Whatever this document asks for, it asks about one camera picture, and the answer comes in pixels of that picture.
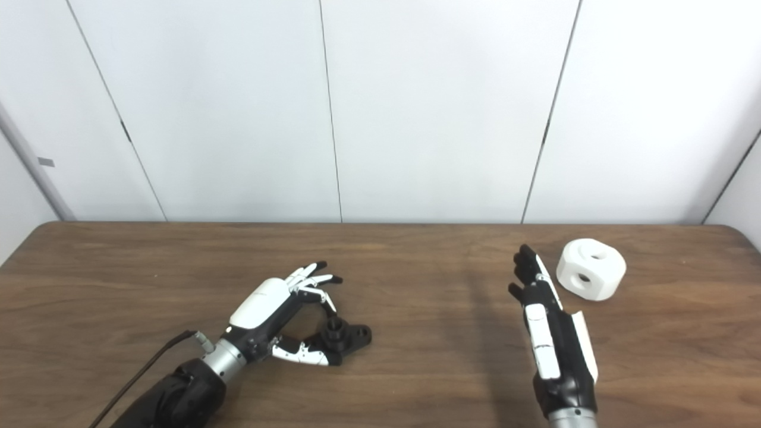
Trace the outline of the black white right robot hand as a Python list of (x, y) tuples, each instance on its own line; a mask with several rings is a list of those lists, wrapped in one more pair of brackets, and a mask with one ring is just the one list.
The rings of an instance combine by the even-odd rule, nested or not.
[(522, 244), (514, 255), (521, 285), (508, 290), (521, 304), (536, 373), (536, 402), (550, 427), (597, 427), (598, 367), (582, 312), (563, 308), (540, 255)]

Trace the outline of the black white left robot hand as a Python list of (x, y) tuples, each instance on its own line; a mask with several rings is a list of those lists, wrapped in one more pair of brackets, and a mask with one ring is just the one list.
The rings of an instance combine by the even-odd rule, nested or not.
[(341, 284), (335, 275), (315, 275), (326, 261), (301, 266), (286, 278), (269, 278), (244, 299), (231, 315), (221, 339), (231, 344), (247, 364), (266, 358), (315, 366), (337, 366), (339, 358), (329, 357), (318, 346), (288, 338), (282, 329), (306, 304), (320, 304), (327, 317), (337, 315), (331, 296), (323, 284)]

